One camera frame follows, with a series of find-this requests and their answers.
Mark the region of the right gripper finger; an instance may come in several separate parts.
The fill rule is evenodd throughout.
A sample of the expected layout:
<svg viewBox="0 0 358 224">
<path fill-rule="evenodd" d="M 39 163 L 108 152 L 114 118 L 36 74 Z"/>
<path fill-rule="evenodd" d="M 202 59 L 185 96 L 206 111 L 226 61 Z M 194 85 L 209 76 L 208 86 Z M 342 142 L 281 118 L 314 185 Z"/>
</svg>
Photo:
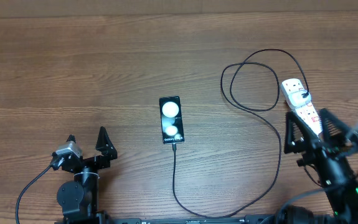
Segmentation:
<svg viewBox="0 0 358 224">
<path fill-rule="evenodd" d="M 285 154 L 316 149 L 319 138 L 296 113 L 286 113 Z"/>
<path fill-rule="evenodd" d="M 319 115 L 324 142 L 330 146 L 345 146 L 347 142 L 346 134 L 351 128 L 326 108 L 321 109 Z"/>
</svg>

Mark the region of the black Galaxy phone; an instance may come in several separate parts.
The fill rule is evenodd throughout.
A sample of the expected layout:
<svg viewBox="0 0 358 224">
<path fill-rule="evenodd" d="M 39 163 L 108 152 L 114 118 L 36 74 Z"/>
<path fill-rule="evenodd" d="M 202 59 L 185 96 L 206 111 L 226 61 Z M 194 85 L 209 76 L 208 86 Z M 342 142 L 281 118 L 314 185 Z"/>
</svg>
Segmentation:
<svg viewBox="0 0 358 224">
<path fill-rule="evenodd" d="M 163 144 L 178 144 L 185 141 L 181 101 L 179 96 L 159 99 Z"/>
</svg>

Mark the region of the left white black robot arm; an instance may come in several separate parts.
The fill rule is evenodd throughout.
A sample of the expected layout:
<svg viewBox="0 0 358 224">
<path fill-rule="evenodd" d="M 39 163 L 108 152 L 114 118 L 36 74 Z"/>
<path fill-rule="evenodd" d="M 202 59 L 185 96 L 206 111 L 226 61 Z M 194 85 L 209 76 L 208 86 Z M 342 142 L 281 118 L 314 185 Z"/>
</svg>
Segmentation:
<svg viewBox="0 0 358 224">
<path fill-rule="evenodd" d="M 53 170 L 73 174 L 73 180 L 60 186 L 57 202 L 62 207 L 63 223 L 112 223 L 110 216 L 99 209 L 99 171 L 107 169 L 117 158 L 105 127 L 101 127 L 95 150 L 100 155 L 84 158 L 82 150 L 70 135 L 67 142 L 52 153 Z"/>
</svg>

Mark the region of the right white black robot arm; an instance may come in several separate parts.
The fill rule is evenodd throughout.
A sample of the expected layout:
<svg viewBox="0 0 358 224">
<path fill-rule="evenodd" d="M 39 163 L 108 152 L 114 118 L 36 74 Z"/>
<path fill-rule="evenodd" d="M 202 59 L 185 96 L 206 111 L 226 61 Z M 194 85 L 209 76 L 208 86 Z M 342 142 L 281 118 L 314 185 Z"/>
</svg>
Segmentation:
<svg viewBox="0 0 358 224">
<path fill-rule="evenodd" d="M 275 223 L 358 223 L 358 123 L 353 128 L 329 110 L 319 112 L 322 135 L 318 136 L 294 112 L 286 114 L 286 154 L 301 154 L 297 165 L 312 167 L 320 187 L 297 195 L 279 208 Z M 293 202 L 323 192 L 333 216 L 314 215 Z"/>
</svg>

